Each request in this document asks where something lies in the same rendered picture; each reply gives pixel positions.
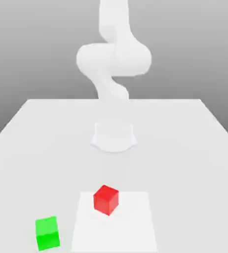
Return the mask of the small green cube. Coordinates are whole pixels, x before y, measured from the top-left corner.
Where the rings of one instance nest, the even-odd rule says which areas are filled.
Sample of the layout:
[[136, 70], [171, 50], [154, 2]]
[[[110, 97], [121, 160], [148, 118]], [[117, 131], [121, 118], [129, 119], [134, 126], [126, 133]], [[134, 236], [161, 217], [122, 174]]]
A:
[[44, 251], [60, 246], [57, 217], [51, 216], [35, 221], [36, 241], [39, 251]]

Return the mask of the small red cube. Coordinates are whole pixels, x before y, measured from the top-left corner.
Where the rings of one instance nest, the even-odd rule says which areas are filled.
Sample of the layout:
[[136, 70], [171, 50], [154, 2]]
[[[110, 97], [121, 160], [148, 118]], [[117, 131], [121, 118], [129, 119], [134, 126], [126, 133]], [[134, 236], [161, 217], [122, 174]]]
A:
[[106, 185], [102, 185], [93, 195], [93, 207], [95, 210], [110, 216], [119, 205], [119, 191]]

